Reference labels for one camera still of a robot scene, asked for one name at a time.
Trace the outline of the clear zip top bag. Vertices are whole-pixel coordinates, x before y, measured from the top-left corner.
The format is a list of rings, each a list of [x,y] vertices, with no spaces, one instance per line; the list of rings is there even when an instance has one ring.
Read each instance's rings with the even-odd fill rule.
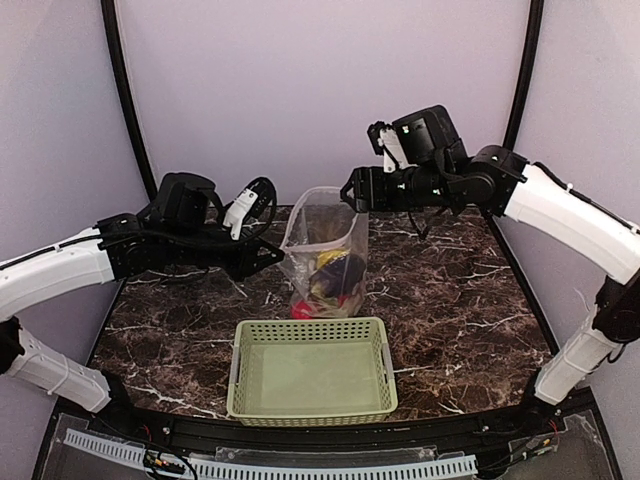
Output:
[[[291,307],[300,300],[313,309],[313,318],[355,316],[364,303],[368,261],[369,216],[355,212],[340,199],[338,187],[320,186],[307,190],[289,216],[280,249],[285,257],[279,268],[294,288]],[[328,250],[344,249],[366,261],[363,279],[351,294],[319,298],[310,293],[309,280],[316,257]]]

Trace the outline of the yellow bell pepper toy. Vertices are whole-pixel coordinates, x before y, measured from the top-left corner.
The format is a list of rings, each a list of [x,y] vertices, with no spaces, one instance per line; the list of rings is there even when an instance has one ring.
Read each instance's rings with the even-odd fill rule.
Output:
[[[334,261],[347,253],[344,249],[328,250],[319,253],[316,257],[316,267],[322,268],[326,264]]]

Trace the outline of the purple eggplant toy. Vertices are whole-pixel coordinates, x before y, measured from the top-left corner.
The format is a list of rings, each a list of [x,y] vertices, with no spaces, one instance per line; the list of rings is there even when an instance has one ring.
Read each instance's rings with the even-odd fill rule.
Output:
[[[366,261],[348,253],[329,261],[313,273],[309,280],[310,293],[319,298],[338,298],[351,294],[363,279]]]

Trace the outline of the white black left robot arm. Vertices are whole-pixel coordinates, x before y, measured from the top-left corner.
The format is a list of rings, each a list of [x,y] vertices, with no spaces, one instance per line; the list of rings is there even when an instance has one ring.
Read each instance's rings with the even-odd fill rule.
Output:
[[[252,180],[224,204],[213,181],[169,173],[140,212],[100,220],[75,236],[2,263],[2,374],[91,413],[128,404],[117,376],[84,367],[45,345],[20,324],[18,313],[84,287],[168,267],[217,267],[241,281],[284,258],[262,237],[276,209],[276,188],[266,177]]]

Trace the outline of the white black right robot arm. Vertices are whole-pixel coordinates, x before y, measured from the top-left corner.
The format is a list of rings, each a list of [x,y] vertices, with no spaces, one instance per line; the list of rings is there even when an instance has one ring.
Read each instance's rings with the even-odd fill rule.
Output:
[[[562,182],[545,165],[489,145],[467,154],[442,105],[367,129],[382,165],[352,171],[340,196],[358,213],[457,215],[475,206],[529,225],[570,247],[606,274],[583,325],[537,373],[532,397],[560,404],[616,348],[639,338],[639,227]]]

